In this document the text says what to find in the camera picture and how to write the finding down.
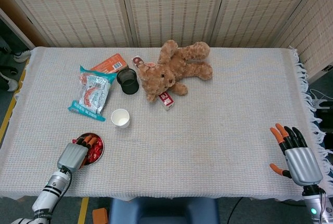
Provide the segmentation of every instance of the orange fingertip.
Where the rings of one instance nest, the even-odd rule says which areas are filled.
[[[91,140],[89,141],[88,144],[92,147],[95,144],[96,141],[97,141],[97,138],[93,137],[93,138],[91,138]]]
[[[89,141],[90,141],[90,139],[92,138],[92,135],[90,134],[90,135],[87,135],[85,138],[84,138],[84,142],[85,143],[88,143]]]
[[[274,163],[271,163],[270,164],[270,167],[271,169],[276,172],[278,175],[283,175],[282,172],[283,172],[283,169],[280,169],[278,166],[276,166]]]
[[[284,142],[285,140],[283,140],[282,135],[279,133],[279,131],[277,131],[274,128],[270,128],[272,134],[275,136],[277,143],[280,144],[281,142]]]
[[[85,164],[85,162],[86,162],[87,160],[88,160],[88,158],[85,157],[84,160],[83,160],[83,162],[82,162],[82,164],[81,164],[81,166],[80,166],[80,168],[83,168],[83,166],[84,166],[84,164]]]
[[[283,138],[289,136],[288,132],[284,129],[284,127],[282,127],[280,123],[277,123],[275,127],[280,131]]]

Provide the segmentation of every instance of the yellow floor stripe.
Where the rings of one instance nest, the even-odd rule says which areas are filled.
[[[4,120],[3,120],[2,124],[1,124],[1,128],[0,128],[0,144],[1,144],[2,138],[5,135],[6,128],[7,128],[7,125],[9,123],[9,118],[11,116],[12,109],[15,107],[15,104],[16,104],[16,100],[15,100],[14,96],[15,96],[15,94],[17,94],[21,90],[21,87],[22,87],[22,83],[21,82],[24,80],[24,77],[25,77],[25,68],[27,67],[28,63],[29,63],[29,60],[26,62],[24,70],[22,72],[22,75],[21,75],[21,78],[20,78],[20,81],[19,81],[19,89],[17,89],[14,92],[14,95],[12,96],[10,104],[9,104],[9,107],[7,109],[7,113],[5,115],[5,118],[4,118]]]
[[[82,198],[81,209],[79,214],[78,224],[84,224],[85,216],[87,214],[89,197]]]

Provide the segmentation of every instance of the brown teddy bear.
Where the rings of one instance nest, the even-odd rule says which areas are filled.
[[[203,80],[212,78],[212,67],[203,62],[188,63],[188,60],[203,60],[209,54],[209,46],[204,42],[197,42],[185,48],[178,48],[174,40],[168,40],[162,46],[158,64],[149,67],[138,65],[138,73],[142,86],[147,92],[147,99],[155,101],[158,95],[170,88],[177,95],[186,95],[187,87],[178,82],[185,77],[199,77]]]

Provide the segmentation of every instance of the black plastic cup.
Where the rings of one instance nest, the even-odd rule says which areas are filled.
[[[127,95],[132,95],[139,89],[137,76],[133,69],[120,70],[117,74],[117,81]]]

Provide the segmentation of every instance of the orange object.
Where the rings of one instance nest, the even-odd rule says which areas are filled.
[[[276,166],[274,163],[270,164],[271,169],[276,172],[278,175],[283,176],[283,169],[280,169],[278,166]]]
[[[95,144],[96,141],[97,141],[97,138],[96,138],[96,137],[93,137],[93,138],[89,141],[88,145],[90,145],[90,147],[92,147],[92,146]]]
[[[105,208],[99,208],[93,210],[93,223],[108,224],[108,213]]]
[[[80,168],[83,168],[83,166],[84,166],[84,164],[86,163],[87,160],[88,160],[88,158],[85,157],[84,160],[83,160],[83,162],[82,162],[82,164],[81,164],[81,166],[80,166]]]
[[[91,138],[92,138],[92,135],[90,134],[90,135],[86,136],[83,141],[85,143],[88,143],[91,140]]]
[[[275,126],[280,131],[283,138],[289,136],[288,132],[282,127],[280,123],[277,123]]]
[[[92,87],[88,89],[85,94],[84,94],[84,104],[87,105],[88,107],[91,107],[91,103],[89,100],[89,96],[96,90],[96,87]]]
[[[284,142],[285,140],[283,140],[282,135],[279,133],[279,131],[277,131],[274,128],[270,128],[272,134],[275,136],[277,143],[280,144],[281,142]]]
[[[117,73],[119,70],[122,70],[127,67],[128,65],[125,62],[125,60],[121,57],[120,54],[117,53],[109,57],[102,63],[96,65],[91,70],[96,70],[98,72],[109,74],[109,73]]]

